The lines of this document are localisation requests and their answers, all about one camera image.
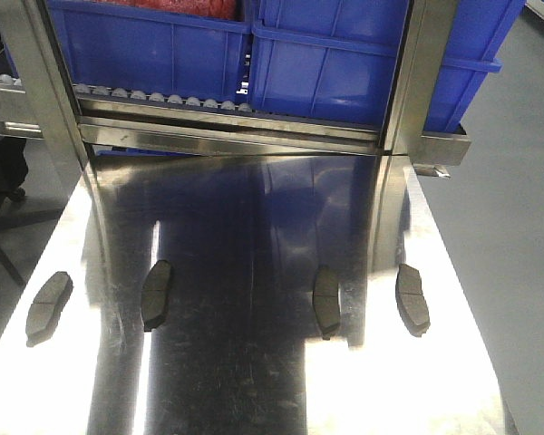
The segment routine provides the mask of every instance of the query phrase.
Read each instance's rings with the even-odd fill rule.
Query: blue plastic crate
[[[83,0],[49,0],[73,82],[237,99],[245,72],[251,2],[241,22]]]
[[[408,0],[260,0],[264,26],[397,45]]]
[[[447,46],[451,57],[491,61],[525,0],[461,0]],[[261,0],[267,27],[398,45],[407,0]]]
[[[254,23],[248,100],[254,109],[380,125],[396,50],[380,44],[270,29]],[[428,131],[454,132],[488,73],[499,62],[445,57]]]

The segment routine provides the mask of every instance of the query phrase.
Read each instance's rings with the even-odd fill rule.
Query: black chair
[[[25,144],[24,139],[0,138],[0,208],[7,198],[13,202],[24,201],[25,192],[20,185],[28,173],[24,159]],[[0,231],[57,219],[61,213],[62,209],[57,208],[0,216]],[[0,263],[17,284],[25,284],[24,279],[1,247]]]

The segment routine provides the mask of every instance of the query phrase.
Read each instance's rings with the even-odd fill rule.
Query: gray brake pad
[[[146,333],[165,322],[172,282],[173,267],[165,260],[155,263],[147,274],[141,292],[141,319]]]
[[[330,340],[341,324],[341,309],[338,302],[338,276],[328,266],[320,266],[316,273],[312,305],[323,340]]]
[[[419,270],[408,265],[399,265],[395,299],[407,330],[416,337],[425,334],[431,323],[429,308],[423,297]]]
[[[66,272],[56,272],[36,294],[26,317],[26,345],[33,347],[51,338],[61,312],[71,297],[73,280]]]

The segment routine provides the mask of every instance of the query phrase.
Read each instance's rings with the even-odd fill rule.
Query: chair leg
[[[15,265],[12,264],[10,261],[10,258],[6,255],[6,253],[2,250],[0,247],[0,264],[6,269],[6,272],[14,279],[14,281],[20,285],[21,287],[24,287],[26,285],[25,280],[20,276],[18,273],[18,270],[16,269]]]

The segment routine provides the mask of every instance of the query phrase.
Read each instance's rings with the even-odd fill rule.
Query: gray floor
[[[520,19],[464,126],[473,139],[450,181],[422,179],[522,435],[544,435],[544,25]],[[24,209],[61,204],[39,142],[30,143]],[[0,243],[29,277],[53,223]],[[18,290],[0,267],[0,333]]]

